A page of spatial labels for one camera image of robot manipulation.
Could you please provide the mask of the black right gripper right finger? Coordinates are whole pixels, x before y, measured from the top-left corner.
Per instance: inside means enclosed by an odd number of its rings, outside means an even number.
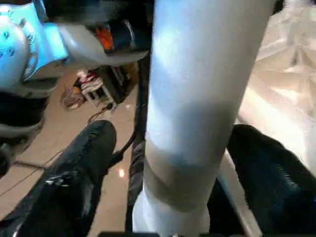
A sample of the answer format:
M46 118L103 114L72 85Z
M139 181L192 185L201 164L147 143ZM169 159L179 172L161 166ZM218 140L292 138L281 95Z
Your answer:
M227 150L263 234L316 234L316 179L279 141L233 127Z

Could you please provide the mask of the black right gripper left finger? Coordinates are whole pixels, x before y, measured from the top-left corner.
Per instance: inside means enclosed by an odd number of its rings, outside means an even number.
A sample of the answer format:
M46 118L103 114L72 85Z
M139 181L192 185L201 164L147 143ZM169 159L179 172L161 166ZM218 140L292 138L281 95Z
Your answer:
M2 237L85 237L112 165L117 134L107 120L90 123L0 222Z

